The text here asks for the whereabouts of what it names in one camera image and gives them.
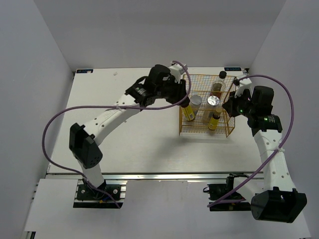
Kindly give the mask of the dark sauce bottle red label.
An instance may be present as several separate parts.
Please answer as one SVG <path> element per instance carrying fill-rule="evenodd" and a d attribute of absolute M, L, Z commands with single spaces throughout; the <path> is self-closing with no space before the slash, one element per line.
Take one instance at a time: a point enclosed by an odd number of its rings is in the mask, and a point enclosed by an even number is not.
<path fill-rule="evenodd" d="M 221 96 L 225 90 L 225 78 L 227 76 L 227 73 L 225 71 L 220 71 L 217 80 L 214 81 L 212 87 L 211 87 L 211 96 L 216 96 L 218 99 L 221 99 Z"/>

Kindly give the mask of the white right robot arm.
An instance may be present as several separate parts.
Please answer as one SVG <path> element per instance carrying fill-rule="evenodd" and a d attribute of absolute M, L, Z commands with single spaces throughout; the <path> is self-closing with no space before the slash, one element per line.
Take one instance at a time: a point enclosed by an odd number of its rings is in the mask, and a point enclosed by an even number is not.
<path fill-rule="evenodd" d="M 241 95 L 229 94 L 223 108 L 230 117 L 248 119 L 248 126 L 257 144 L 262 162 L 264 185 L 236 177 L 225 186 L 232 199 L 241 195 L 250 203 L 252 216 L 260 221 L 292 223 L 307 204 L 304 193 L 299 193 L 290 177 L 282 143 L 280 118 L 272 114 L 273 89 L 256 86 L 253 92 L 244 89 Z"/>

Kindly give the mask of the white granule jar silver lid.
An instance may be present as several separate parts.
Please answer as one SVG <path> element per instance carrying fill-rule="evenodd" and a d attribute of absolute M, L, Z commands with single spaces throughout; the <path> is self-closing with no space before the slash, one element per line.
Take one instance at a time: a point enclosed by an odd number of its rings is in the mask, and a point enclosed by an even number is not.
<path fill-rule="evenodd" d="M 203 116 L 202 116 L 202 121 L 204 123 L 207 123 L 210 121 L 213 113 L 218 108 L 219 103 L 220 103 L 220 99 L 217 96 L 212 95 L 207 98 L 204 111 L 203 111 Z"/>

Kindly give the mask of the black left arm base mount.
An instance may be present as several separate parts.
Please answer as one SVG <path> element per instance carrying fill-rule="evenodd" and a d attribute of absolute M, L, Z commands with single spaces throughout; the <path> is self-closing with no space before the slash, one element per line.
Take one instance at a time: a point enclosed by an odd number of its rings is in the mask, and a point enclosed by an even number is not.
<path fill-rule="evenodd" d="M 126 197 L 126 181 L 107 180 L 100 190 L 96 191 L 82 180 L 78 181 L 73 208 L 81 209 L 120 209 Z"/>

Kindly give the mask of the small yellow-label bottle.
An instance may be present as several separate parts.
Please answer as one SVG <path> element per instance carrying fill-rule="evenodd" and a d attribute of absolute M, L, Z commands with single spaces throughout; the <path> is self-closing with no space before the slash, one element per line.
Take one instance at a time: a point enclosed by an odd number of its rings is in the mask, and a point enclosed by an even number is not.
<path fill-rule="evenodd" d="M 220 116 L 221 116 L 222 109 L 217 108 L 215 112 L 213 113 L 210 122 L 208 124 L 209 130 L 216 130 L 219 124 Z"/>
<path fill-rule="evenodd" d="M 191 105 L 188 105 L 187 107 L 182 107 L 181 109 L 182 109 L 183 115 L 187 121 L 192 121 L 195 119 L 195 115 L 194 115 L 194 112 L 192 110 Z"/>

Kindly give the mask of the white jar blue label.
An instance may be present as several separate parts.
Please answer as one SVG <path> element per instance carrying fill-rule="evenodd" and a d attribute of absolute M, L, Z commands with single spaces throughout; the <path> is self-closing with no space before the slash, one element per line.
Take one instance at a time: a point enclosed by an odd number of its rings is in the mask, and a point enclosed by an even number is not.
<path fill-rule="evenodd" d="M 202 104 L 202 97 L 199 95 L 192 95 L 190 97 L 190 106 L 194 112 L 194 114 L 197 114 L 200 106 Z"/>

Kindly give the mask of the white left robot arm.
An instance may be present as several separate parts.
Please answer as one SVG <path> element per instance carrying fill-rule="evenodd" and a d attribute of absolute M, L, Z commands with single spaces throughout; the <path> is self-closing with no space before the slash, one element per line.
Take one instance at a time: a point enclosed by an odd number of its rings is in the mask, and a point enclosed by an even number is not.
<path fill-rule="evenodd" d="M 69 149 L 78 160 L 88 193 L 95 199 L 105 194 L 105 180 L 102 176 L 100 161 L 103 154 L 99 145 L 118 126 L 130 117 L 152 105 L 157 99 L 164 99 L 171 105 L 189 107 L 186 95 L 186 81 L 181 78 L 188 67 L 173 62 L 171 66 L 156 64 L 147 76 L 140 77 L 110 108 L 93 120 L 70 128 Z"/>

